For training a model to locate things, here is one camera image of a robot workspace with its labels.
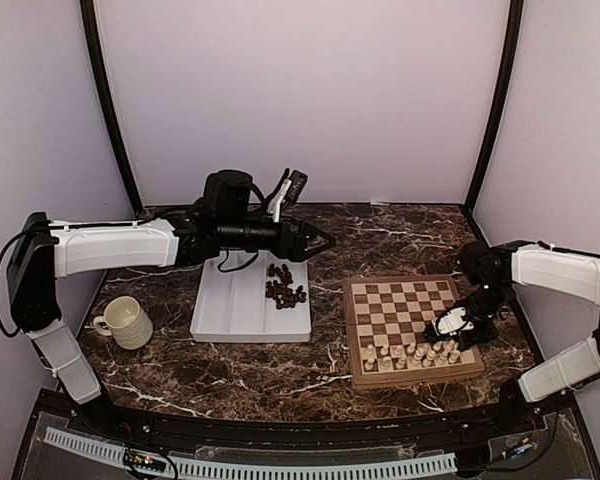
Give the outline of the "white plastic divided tray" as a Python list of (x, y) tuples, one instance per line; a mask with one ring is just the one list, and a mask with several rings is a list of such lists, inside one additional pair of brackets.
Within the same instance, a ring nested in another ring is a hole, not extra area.
[(252, 256), (232, 251), (204, 263), (190, 332), (197, 342), (212, 343), (302, 343), (310, 340), (311, 314), (308, 301), (293, 308), (278, 309), (265, 294), (270, 264), (286, 264), (293, 287), (308, 290), (306, 263), (280, 260), (261, 251), (256, 261), (238, 271)]

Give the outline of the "wooden chess board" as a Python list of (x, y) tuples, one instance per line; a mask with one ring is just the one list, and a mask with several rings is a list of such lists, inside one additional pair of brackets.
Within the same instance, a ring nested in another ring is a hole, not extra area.
[[(481, 375), (484, 370), (479, 350), (473, 346), (461, 350), (454, 340), (430, 344), (425, 341), (425, 327), (451, 307), (459, 295), (449, 275), (394, 276), (346, 279), (343, 283), (346, 333), (351, 359), (352, 385), (359, 390), (409, 386), (419, 382), (439, 383)], [(414, 355), (406, 354), (406, 347), (416, 343), (416, 348), (427, 352), (433, 348), (437, 355), (430, 364), (414, 368)], [(376, 368), (366, 371), (364, 349), (368, 344), (375, 346), (372, 358)], [(380, 349), (390, 347), (392, 368), (379, 369)], [(393, 345), (402, 345), (402, 354), (407, 355), (404, 370), (397, 370), (399, 357), (391, 355)], [(460, 352), (455, 364), (447, 361), (438, 365), (436, 359), (442, 351)]]

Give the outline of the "white chess piece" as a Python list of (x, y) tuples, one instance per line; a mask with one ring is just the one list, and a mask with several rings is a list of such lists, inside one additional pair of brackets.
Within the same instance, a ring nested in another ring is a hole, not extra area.
[(447, 363), (447, 361), (448, 361), (448, 358), (449, 358), (449, 352), (448, 352), (448, 351), (442, 351), (442, 352), (441, 352), (441, 353), (438, 355), (438, 357), (437, 357), (437, 359), (436, 359), (436, 363), (437, 363), (438, 365), (444, 365), (444, 364), (446, 364), (446, 363)]
[(427, 365), (430, 365), (435, 360), (436, 355), (437, 355), (437, 352), (433, 348), (431, 348), (427, 352), (426, 357), (423, 360), (423, 363), (427, 364)]
[(407, 364), (407, 355), (401, 354), (395, 363), (395, 368), (397, 370), (404, 370), (406, 368), (406, 364)]

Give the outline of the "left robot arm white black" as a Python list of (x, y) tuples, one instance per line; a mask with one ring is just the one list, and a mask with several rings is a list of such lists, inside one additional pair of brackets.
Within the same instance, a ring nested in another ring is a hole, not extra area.
[(232, 250), (307, 261), (336, 244), (285, 212), (307, 180), (285, 170), (265, 195), (251, 174), (223, 169), (207, 176), (192, 205), (142, 219), (72, 222), (34, 212), (0, 250), (0, 330), (7, 338), (26, 335), (68, 397), (83, 405), (83, 421), (100, 436), (114, 435), (120, 412), (102, 399), (106, 389), (63, 319), (58, 282), (131, 267), (196, 266)]

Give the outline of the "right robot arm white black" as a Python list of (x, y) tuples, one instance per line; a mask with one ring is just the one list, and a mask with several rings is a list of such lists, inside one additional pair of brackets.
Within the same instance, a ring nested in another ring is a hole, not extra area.
[(520, 396), (491, 410), (497, 432), (514, 432), (529, 416), (528, 403), (553, 394), (569, 392), (587, 406), (600, 398), (600, 254), (542, 241), (473, 242), (455, 264), (474, 290), (439, 319), (439, 330), (465, 347), (486, 345), (498, 337), (504, 307), (517, 307), (547, 356), (515, 380)]

